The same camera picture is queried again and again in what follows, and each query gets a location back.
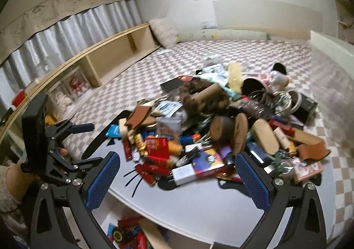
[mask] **curtain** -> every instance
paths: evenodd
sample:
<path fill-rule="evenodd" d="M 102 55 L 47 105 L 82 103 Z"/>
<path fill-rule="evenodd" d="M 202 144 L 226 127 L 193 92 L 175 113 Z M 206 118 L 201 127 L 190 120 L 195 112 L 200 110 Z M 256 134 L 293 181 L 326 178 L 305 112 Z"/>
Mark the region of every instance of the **curtain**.
<path fill-rule="evenodd" d="M 141 23 L 136 0 L 125 0 L 82 11 L 34 34 L 0 66 L 0 116 L 19 90 L 38 77 L 44 60 L 52 60 L 55 68 L 91 45 Z"/>

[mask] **cable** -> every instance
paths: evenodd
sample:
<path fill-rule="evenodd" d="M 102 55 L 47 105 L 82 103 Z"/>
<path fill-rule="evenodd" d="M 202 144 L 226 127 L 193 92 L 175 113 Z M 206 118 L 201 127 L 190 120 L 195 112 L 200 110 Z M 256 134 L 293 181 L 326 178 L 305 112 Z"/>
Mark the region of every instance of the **cable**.
<path fill-rule="evenodd" d="M 265 89 L 254 91 L 251 94 L 249 94 L 249 97 L 252 98 L 253 100 L 261 103 L 261 104 L 264 104 L 272 112 L 274 112 L 275 104 L 274 104 L 274 101 L 273 101 L 273 95 L 271 95 L 268 92 L 266 92 Z"/>

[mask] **wooden disc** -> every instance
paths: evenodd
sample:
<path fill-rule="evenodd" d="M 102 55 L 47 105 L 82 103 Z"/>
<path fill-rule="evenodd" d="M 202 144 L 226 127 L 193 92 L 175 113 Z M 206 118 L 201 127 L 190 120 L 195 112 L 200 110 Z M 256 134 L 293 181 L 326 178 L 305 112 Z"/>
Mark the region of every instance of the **wooden disc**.
<path fill-rule="evenodd" d="M 234 129 L 234 149 L 233 154 L 236 156 L 238 153 L 245 150 L 246 139 L 248 132 L 248 119 L 246 114 L 239 113 L 235 119 L 235 129 Z"/>
<path fill-rule="evenodd" d="M 230 142 L 235 122 L 226 116 L 215 116 L 210 124 L 210 137 L 213 141 Z"/>

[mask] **brown leather piece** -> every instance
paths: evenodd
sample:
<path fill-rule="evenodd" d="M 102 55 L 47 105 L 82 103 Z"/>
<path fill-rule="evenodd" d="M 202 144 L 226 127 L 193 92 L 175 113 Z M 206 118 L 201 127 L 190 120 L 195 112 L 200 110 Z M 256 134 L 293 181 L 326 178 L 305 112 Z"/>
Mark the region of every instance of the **brown leather piece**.
<path fill-rule="evenodd" d="M 236 156 L 238 153 L 245 150 L 248 132 L 248 119 L 246 114 L 239 113 L 235 119 L 235 129 L 233 137 L 233 154 Z"/>
<path fill-rule="evenodd" d="M 301 144 L 298 146 L 297 151 L 301 161 L 306 159 L 321 160 L 331 153 L 329 149 L 326 149 L 325 142 L 314 145 Z"/>
<path fill-rule="evenodd" d="M 295 142 L 303 143 L 307 145 L 314 145 L 320 142 L 324 142 L 321 137 L 312 135 L 311 133 L 302 131 L 298 128 L 294 128 L 294 129 L 295 129 L 294 136 L 286 135 L 289 138 L 289 140 L 293 140 Z"/>
<path fill-rule="evenodd" d="M 132 129 L 138 127 L 150 115 L 152 108 L 149 106 L 137 106 L 128 117 L 125 126 L 131 126 Z"/>

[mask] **red box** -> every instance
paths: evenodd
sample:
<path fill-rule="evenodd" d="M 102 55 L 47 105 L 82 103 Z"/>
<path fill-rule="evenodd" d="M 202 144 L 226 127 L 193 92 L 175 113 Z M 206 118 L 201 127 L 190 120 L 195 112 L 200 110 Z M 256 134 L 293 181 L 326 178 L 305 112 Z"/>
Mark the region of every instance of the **red box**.
<path fill-rule="evenodd" d="M 227 168 L 221 156 L 213 148 L 200 152 L 193 159 L 192 164 L 197 178 L 214 175 Z"/>

